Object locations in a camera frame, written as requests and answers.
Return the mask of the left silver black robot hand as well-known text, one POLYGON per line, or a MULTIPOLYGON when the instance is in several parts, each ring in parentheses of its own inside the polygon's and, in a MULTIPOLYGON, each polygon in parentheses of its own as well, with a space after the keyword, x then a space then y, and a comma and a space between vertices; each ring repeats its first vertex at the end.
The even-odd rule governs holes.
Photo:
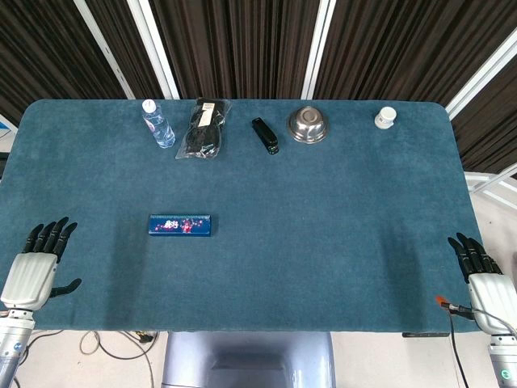
POLYGON ((1 292, 5 316, 40 310, 48 300, 70 294, 81 285, 80 278, 65 286, 54 284, 68 240, 77 226, 63 217, 31 230, 23 249, 14 258, 1 292))

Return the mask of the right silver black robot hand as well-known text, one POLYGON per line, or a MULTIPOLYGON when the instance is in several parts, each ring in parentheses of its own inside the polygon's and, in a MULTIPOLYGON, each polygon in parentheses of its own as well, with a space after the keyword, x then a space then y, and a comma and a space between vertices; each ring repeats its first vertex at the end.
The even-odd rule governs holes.
POLYGON ((474 238, 449 237, 467 285, 470 306, 443 303, 450 313, 474 321, 488 335, 516 336, 516 290, 511 278, 474 238))

